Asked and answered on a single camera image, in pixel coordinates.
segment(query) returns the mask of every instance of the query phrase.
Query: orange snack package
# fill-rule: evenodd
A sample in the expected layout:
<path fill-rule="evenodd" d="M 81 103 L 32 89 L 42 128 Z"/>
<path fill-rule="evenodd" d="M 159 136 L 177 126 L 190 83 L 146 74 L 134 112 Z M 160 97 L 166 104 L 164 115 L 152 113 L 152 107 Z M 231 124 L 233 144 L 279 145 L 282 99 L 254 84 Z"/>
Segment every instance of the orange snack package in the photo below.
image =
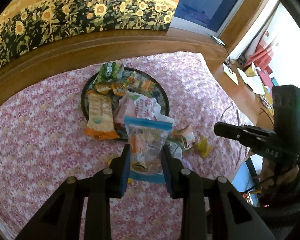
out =
<path fill-rule="evenodd" d="M 111 98 L 89 91 L 89 121 L 84 134 L 97 140 L 117 139 L 111 110 Z"/>

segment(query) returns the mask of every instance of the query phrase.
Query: white wall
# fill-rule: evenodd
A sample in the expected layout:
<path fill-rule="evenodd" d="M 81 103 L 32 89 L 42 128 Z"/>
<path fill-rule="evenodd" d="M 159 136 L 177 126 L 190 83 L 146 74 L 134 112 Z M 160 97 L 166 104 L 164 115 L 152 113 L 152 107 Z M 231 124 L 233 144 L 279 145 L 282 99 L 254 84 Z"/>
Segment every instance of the white wall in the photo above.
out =
<path fill-rule="evenodd" d="M 269 63 L 279 85 L 295 85 L 300 88 L 300 28 L 291 15 L 285 11 L 279 51 Z"/>
<path fill-rule="evenodd" d="M 267 20 L 269 15 L 272 13 L 275 5 L 277 4 L 277 0 L 269 0 L 265 7 L 263 8 L 260 15 L 257 17 L 251 28 L 248 30 L 246 35 L 242 38 L 242 40 L 238 43 L 238 45 L 234 48 L 234 50 L 230 53 L 230 58 L 238 59 L 240 54 L 247 48 L 251 40 L 254 36 L 260 31 L 262 25 Z"/>

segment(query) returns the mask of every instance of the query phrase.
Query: blue window pane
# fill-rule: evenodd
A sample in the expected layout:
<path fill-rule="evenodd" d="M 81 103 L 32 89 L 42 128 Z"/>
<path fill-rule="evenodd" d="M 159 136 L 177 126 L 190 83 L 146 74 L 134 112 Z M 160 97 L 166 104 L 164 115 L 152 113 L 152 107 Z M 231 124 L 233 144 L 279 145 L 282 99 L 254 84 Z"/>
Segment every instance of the blue window pane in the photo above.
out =
<path fill-rule="evenodd" d="M 238 0 L 179 0 L 175 16 L 218 31 Z"/>

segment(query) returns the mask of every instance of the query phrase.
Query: white device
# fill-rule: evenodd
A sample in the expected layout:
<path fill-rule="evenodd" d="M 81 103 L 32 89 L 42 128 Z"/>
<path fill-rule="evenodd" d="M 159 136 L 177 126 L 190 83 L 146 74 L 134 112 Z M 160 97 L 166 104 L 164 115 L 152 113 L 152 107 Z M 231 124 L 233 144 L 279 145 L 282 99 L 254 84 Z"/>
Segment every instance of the white device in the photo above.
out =
<path fill-rule="evenodd" d="M 211 36 L 211 38 L 218 44 L 222 45 L 222 46 L 225 46 L 225 43 L 220 40 L 219 38 L 217 38 L 216 36 Z"/>

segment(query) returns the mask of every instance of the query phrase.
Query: green snack package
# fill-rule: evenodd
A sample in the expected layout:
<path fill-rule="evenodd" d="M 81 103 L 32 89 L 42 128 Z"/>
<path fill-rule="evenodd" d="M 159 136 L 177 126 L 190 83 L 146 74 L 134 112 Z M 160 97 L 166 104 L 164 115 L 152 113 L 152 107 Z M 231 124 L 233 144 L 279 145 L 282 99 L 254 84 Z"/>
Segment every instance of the green snack package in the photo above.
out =
<path fill-rule="evenodd" d="M 93 81 L 94 85 L 99 84 L 101 82 L 111 82 L 117 81 L 122 78 L 124 71 L 123 64 L 119 64 L 117 62 L 108 62 L 102 65 L 97 77 Z"/>

